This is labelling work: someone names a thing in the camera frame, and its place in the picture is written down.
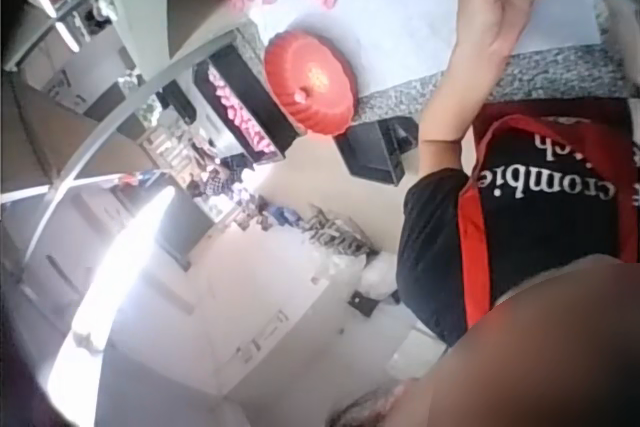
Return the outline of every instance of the hand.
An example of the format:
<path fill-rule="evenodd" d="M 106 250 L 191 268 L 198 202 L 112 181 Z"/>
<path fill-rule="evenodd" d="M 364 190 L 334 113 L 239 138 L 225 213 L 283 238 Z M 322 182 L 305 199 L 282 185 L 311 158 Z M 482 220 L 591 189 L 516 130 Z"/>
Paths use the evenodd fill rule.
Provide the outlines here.
<path fill-rule="evenodd" d="M 460 62 L 470 64 L 469 72 L 489 68 L 497 82 L 529 22 L 534 1 L 458 0 L 453 57 L 462 57 Z"/>

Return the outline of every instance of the hair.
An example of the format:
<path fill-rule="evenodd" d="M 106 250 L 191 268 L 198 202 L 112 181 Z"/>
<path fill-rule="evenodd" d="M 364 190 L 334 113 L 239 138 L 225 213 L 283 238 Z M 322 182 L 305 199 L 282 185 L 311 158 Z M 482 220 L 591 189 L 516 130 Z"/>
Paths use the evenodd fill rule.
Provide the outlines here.
<path fill-rule="evenodd" d="M 325 427 L 382 427 L 398 384 L 379 387 L 333 412 Z"/>

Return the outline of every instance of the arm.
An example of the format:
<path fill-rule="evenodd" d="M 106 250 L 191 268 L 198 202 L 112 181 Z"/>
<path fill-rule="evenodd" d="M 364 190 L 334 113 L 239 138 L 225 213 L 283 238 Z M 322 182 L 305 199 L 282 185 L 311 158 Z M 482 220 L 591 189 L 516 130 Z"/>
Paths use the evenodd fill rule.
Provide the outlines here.
<path fill-rule="evenodd" d="M 458 0 L 449 66 L 420 120 L 420 175 L 461 169 L 461 140 L 502 76 L 534 0 Z"/>

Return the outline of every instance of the bright light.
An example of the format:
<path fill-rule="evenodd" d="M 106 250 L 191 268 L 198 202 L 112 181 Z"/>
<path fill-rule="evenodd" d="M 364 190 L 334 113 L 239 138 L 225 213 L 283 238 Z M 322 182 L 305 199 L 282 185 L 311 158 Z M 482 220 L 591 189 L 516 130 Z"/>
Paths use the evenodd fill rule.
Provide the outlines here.
<path fill-rule="evenodd" d="M 174 194 L 173 187 L 164 189 L 118 234 L 73 318 L 71 329 L 90 335 L 99 350 L 104 349 L 116 312 L 149 259 Z"/>
<path fill-rule="evenodd" d="M 47 382 L 52 403 L 81 427 L 94 425 L 102 351 L 118 308 L 147 264 L 175 194 L 167 187 L 118 234 L 71 323 Z"/>
<path fill-rule="evenodd" d="M 53 405 L 80 427 L 95 425 L 101 371 L 102 352 L 92 354 L 76 344 L 73 332 L 67 335 L 53 364 L 47 391 Z"/>
<path fill-rule="evenodd" d="M 67 43 L 67 45 L 73 52 L 75 53 L 80 52 L 80 46 L 75 41 L 75 39 L 71 36 L 71 33 L 67 29 L 66 25 L 64 25 L 62 22 L 56 22 L 56 29 L 60 33 L 62 40 L 64 40 Z"/>
<path fill-rule="evenodd" d="M 50 0 L 38 0 L 38 2 L 40 2 L 40 5 L 49 17 L 55 19 L 58 16 L 56 8 L 53 6 Z"/>

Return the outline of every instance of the ceiling light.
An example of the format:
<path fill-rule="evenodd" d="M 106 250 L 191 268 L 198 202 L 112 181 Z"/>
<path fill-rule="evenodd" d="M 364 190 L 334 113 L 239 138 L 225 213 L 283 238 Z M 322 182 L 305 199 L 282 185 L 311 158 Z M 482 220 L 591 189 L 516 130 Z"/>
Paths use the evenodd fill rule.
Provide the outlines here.
<path fill-rule="evenodd" d="M 55 19 L 58 16 L 56 8 L 53 6 L 50 0 L 38 0 L 38 2 L 40 2 L 40 5 L 49 17 Z"/>
<path fill-rule="evenodd" d="M 80 52 L 80 46 L 78 45 L 76 40 L 71 36 L 71 33 L 67 29 L 66 25 L 64 25 L 62 22 L 56 22 L 56 29 L 62 36 L 62 39 L 67 43 L 67 45 L 73 52 L 76 52 L 76 53 Z"/>

